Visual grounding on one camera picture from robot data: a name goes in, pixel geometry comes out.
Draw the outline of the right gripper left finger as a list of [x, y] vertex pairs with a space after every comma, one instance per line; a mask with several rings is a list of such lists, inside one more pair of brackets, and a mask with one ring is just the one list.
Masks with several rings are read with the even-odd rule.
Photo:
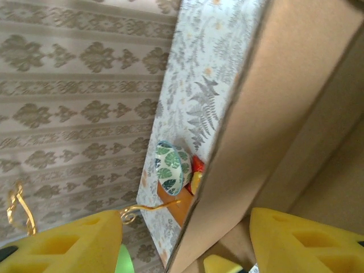
[[122, 241], [116, 210], [107, 210], [12, 242], [1, 272], [114, 272]]

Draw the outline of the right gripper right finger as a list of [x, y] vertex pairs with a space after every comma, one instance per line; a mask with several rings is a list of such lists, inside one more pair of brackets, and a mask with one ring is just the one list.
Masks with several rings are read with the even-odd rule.
[[250, 237], [260, 272], [363, 272], [363, 236], [253, 208]]

